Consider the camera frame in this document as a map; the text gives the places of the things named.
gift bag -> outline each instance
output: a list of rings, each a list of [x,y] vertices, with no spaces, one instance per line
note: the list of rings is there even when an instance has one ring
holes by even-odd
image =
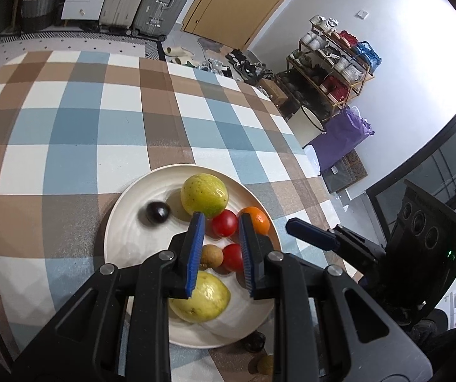
[[[332,167],[368,136],[375,132],[360,115],[359,109],[347,106],[325,124],[326,133],[317,136],[309,145],[315,148],[320,171]]]

plaid tablecloth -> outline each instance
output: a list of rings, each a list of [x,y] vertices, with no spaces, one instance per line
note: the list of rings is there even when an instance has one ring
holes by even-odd
[[[120,193],[174,163],[247,186],[283,251],[343,265],[285,232],[291,217],[328,228],[327,193],[258,90],[139,57],[29,52],[0,68],[0,331],[13,357],[102,264],[103,226]],[[177,381],[264,380],[236,344],[170,351]]]

white plate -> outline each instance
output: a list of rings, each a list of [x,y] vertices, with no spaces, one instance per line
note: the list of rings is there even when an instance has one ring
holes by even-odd
[[[135,181],[120,196],[108,219],[104,236],[104,257],[107,263],[119,268],[142,263],[156,252],[165,250],[175,234],[182,233],[189,226],[190,216],[182,208],[180,188],[190,176],[196,173],[210,173],[221,179],[228,190],[230,199],[227,209],[235,214],[244,207],[260,208],[269,220],[269,214],[261,202],[246,187],[226,175],[212,169],[190,164],[178,164],[154,169]],[[165,201],[172,211],[167,222],[153,226],[141,216],[150,201]],[[280,245],[274,224],[271,220],[269,237],[274,248]],[[219,247],[234,241],[228,238],[214,238],[209,234],[209,223],[203,244],[216,244]],[[249,297],[245,288],[239,284],[241,277],[234,273],[217,273],[229,288],[232,297],[226,310],[214,320],[202,324],[191,324],[179,319],[169,311],[169,341],[176,345],[208,349],[236,342],[256,330],[272,310],[272,300],[255,301]],[[128,312],[132,309],[132,300]]]

red tomato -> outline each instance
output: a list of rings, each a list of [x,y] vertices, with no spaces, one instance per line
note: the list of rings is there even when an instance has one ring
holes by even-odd
[[[223,263],[221,265],[230,272],[242,272],[244,270],[242,249],[239,244],[229,244],[223,249]]]
[[[229,237],[237,231],[237,216],[230,210],[223,210],[217,217],[212,218],[212,231],[219,237]]]

cardboard box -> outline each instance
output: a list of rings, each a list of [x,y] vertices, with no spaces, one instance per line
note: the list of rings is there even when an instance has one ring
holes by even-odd
[[[288,96],[280,89],[280,87],[269,79],[260,79],[257,86],[262,86],[262,88],[271,96],[270,100],[277,107],[280,107],[288,99]]]

